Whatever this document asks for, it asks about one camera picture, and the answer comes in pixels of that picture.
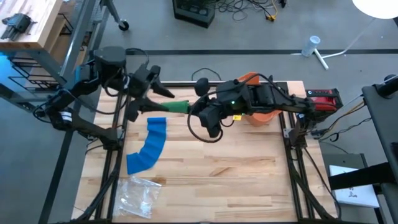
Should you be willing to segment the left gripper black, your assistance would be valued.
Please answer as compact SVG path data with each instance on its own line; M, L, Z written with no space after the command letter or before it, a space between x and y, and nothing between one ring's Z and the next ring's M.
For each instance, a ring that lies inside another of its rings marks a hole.
M142 64L131 76L128 93L134 99L127 107L127 119L129 121L135 122L139 112L170 111L167 106L153 102L147 97L147 92L152 88L153 92L158 95L175 98L175 95L164 87L158 79L159 73L159 66L154 65L148 70L146 65Z

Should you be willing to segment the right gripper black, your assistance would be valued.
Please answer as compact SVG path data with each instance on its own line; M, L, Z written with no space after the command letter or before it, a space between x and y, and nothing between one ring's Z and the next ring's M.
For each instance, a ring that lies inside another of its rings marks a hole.
M200 98L189 106L188 114L197 116L201 126L206 128L210 138L215 138L221 132L220 111L216 105L216 98L210 98L209 80L200 78L195 84L195 93Z

